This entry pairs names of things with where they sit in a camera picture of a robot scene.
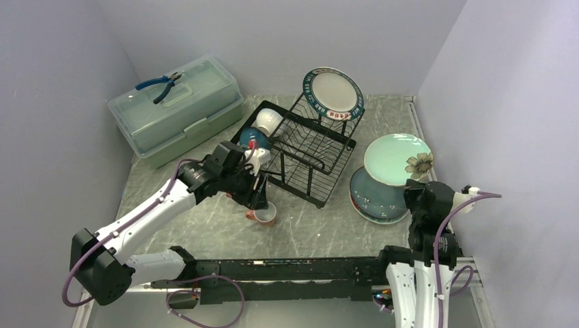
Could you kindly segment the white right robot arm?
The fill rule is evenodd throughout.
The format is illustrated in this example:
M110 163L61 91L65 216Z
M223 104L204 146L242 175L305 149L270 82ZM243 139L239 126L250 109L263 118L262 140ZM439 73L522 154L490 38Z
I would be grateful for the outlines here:
M376 274L391 288L396 327L447 327L458 258L448 224L462 200L441 182L409 179L404 201L411 214L409 247L389 250Z

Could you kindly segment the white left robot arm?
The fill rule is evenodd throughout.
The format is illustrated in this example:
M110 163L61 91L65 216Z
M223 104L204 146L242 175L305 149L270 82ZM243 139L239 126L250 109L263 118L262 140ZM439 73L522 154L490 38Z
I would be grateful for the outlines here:
M246 150L223 141L202 160L182 159L168 181L144 203L113 223L90 232L83 228L72 238L70 272L61 299L68 307L72 280L78 281L100 305L120 298L129 288L158 280L191 285L197 261L183 247L155 254L135 252L149 237L182 213L218 193L225 193L249 210L269 208L268 176L262 170L271 160L265 148Z

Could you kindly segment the dark blue tan bowl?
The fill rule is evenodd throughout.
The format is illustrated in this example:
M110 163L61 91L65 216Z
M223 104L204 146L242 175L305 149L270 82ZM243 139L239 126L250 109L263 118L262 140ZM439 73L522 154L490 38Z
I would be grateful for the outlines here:
M271 149L268 137L259 129L252 126L244 128L242 130L238 144L246 149L251 148L264 148L266 150Z

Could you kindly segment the dark blue speckled plate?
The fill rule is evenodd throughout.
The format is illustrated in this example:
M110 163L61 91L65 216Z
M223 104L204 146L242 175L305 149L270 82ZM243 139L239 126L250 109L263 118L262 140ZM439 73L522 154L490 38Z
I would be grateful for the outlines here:
M394 215L396 210L408 209L402 187L392 187L374 180L364 167L358 168L350 179L350 199L374 217Z

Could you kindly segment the clear plastic storage box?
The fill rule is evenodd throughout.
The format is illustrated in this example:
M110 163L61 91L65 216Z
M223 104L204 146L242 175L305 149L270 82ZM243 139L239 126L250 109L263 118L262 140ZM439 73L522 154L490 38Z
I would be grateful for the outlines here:
M108 108L135 154L159 168L240 120L243 101L234 76L206 55L137 84Z

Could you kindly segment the mint green flower plate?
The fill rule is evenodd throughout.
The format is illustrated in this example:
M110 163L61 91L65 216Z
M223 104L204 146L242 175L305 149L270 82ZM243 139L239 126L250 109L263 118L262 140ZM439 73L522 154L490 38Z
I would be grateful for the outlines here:
M421 138L407 133L391 133L367 146L363 165L374 180L402 187L409 179L418 181L426 177L434 167L434 155Z

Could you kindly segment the white ceramic bowl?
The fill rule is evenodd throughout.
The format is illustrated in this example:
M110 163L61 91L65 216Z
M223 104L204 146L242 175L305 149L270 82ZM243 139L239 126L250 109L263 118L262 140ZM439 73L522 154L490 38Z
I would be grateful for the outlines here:
M282 123L283 117L277 111L263 108L257 113L253 126L265 136L270 137Z

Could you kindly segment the green rimmed white plate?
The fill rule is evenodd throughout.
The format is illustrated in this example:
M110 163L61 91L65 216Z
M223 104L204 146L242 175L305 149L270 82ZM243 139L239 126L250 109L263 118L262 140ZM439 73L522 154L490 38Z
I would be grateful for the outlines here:
M302 80L302 94L314 111L330 120L355 120L365 110L360 87L350 76L335 68L310 70Z

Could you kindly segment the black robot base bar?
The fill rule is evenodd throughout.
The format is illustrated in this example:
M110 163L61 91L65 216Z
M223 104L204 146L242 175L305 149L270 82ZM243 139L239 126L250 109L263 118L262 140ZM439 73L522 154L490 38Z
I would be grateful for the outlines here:
M371 301L388 286L387 267L410 262L410 256L197 260L174 280L158 279L152 288L200 289L201 304L237 301L349 299Z

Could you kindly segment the small pink mug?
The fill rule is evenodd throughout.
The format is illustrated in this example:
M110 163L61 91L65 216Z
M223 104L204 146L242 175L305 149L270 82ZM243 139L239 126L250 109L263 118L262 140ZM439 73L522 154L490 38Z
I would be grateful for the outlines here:
M247 219L255 221L263 226L273 226L277 218L277 208L272 202L259 210L247 210L245 213Z

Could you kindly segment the black wire dish rack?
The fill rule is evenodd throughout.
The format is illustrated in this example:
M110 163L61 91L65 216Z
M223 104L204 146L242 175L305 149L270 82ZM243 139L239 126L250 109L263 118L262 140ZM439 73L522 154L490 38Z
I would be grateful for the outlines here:
M353 120L336 121L316 112L302 95L295 96L290 106L263 100L232 142L241 143L242 131L255 123L262 109L272 109L283 118L283 131L268 141L272 153L265 168L268 182L323 208L356 147L352 137L364 111Z

